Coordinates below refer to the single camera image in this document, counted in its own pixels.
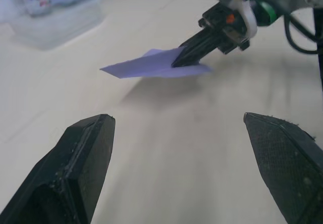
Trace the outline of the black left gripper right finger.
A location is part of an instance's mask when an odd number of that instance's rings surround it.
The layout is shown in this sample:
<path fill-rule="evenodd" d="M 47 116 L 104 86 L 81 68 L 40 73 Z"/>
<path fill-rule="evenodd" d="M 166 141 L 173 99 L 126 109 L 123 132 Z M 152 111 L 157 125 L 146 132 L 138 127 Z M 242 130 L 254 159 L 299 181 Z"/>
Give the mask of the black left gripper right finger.
<path fill-rule="evenodd" d="M 322 223 L 322 149 L 298 125 L 245 113 L 261 177 L 287 223 Z"/>

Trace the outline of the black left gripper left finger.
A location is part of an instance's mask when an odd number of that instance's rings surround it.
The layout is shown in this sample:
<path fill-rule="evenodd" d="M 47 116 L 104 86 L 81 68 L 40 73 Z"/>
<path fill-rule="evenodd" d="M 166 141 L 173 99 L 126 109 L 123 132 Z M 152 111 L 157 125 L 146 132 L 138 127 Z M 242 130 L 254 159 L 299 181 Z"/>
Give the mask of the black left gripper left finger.
<path fill-rule="evenodd" d="M 91 223 L 115 126 L 115 118 L 101 114 L 66 128 L 3 209 L 1 223 Z"/>

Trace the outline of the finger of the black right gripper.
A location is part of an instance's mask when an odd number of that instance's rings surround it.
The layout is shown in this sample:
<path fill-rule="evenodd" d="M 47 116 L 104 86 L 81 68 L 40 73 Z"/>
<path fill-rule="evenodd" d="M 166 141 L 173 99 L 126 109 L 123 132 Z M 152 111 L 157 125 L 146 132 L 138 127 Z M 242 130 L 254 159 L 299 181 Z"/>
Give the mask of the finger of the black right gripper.
<path fill-rule="evenodd" d="M 212 31 L 209 29 L 203 29 L 180 44 L 179 47 L 195 48 L 195 47 L 207 47 L 212 45 Z"/>
<path fill-rule="evenodd" d="M 173 68 L 196 65 L 204 56 L 216 49 L 220 44 L 220 38 L 212 36 L 212 45 L 207 47 L 185 48 L 172 63 Z"/>

